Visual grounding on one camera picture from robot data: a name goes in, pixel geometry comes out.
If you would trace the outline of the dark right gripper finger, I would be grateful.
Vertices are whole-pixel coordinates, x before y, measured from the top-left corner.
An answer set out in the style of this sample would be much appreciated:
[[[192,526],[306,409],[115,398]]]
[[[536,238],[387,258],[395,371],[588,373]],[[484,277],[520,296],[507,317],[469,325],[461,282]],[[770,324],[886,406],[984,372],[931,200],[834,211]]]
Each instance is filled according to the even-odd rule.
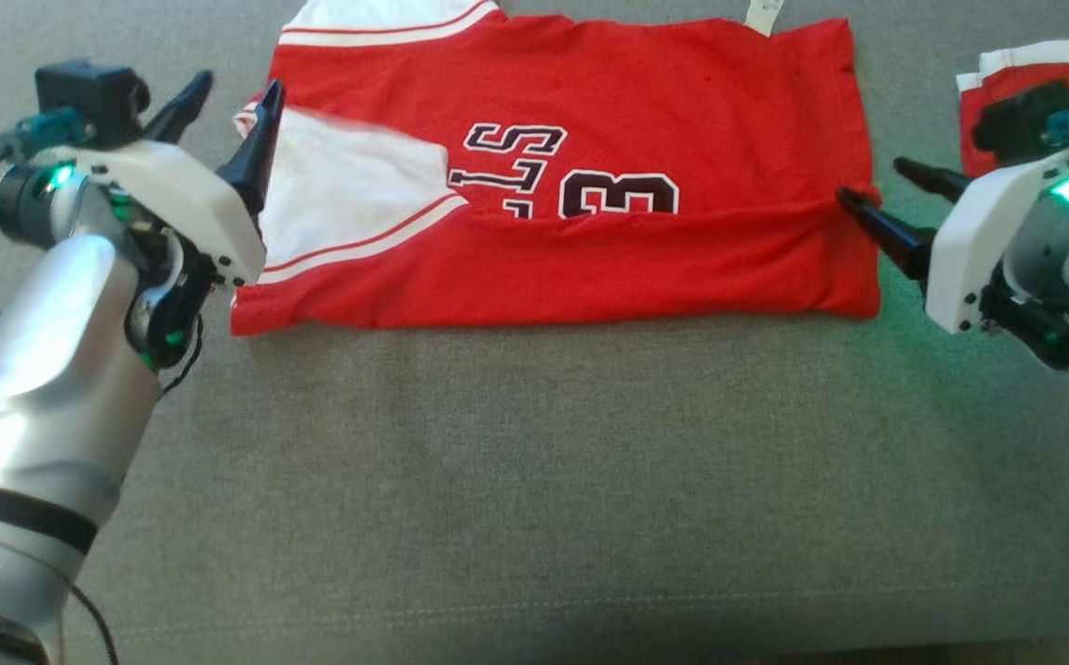
[[[938,195],[949,202],[959,202],[972,184],[972,177],[965,174],[936,165],[918,163],[910,157],[896,157],[894,171],[905,177],[911,185],[921,189],[921,192]]]
[[[910,281],[927,281],[932,246],[938,235],[934,228],[908,225],[873,206],[863,194],[852,188],[841,187],[835,197],[862,228],[864,235],[889,258],[898,270]]]

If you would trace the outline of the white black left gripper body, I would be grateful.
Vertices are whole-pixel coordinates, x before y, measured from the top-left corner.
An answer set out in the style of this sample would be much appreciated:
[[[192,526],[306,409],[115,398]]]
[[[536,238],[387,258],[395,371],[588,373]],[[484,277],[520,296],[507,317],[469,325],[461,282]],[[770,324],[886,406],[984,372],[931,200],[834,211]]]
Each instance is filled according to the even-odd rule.
[[[72,163],[91,182],[120,187],[201,252],[229,260],[218,264],[227,284],[252,284],[261,276],[265,247],[242,198],[182,148],[154,140],[115,151],[55,146],[30,163]]]

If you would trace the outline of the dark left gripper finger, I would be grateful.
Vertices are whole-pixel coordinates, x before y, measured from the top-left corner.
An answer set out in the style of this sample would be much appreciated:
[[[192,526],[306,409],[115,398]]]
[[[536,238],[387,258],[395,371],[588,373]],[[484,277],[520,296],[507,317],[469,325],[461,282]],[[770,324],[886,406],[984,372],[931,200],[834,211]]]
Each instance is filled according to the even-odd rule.
[[[216,169],[216,174],[238,194],[250,215],[259,215],[265,206],[284,110],[284,86],[279,79],[273,79],[255,102],[254,126],[231,159]]]
[[[197,72],[191,80],[162,109],[150,119],[144,128],[144,138],[166,144],[179,144],[184,132],[200,117],[210,98],[214,82],[211,69]]]

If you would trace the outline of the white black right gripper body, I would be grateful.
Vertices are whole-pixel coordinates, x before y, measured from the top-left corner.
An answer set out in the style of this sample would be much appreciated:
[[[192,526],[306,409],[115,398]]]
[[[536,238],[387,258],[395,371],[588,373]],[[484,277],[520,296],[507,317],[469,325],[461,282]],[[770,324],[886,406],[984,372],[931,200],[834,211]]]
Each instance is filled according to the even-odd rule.
[[[1062,278],[1069,202],[1052,190],[1066,177],[1069,148],[975,177],[932,241],[924,304],[932,321],[946,332],[977,324],[977,299],[996,268],[1014,297],[1040,296]]]

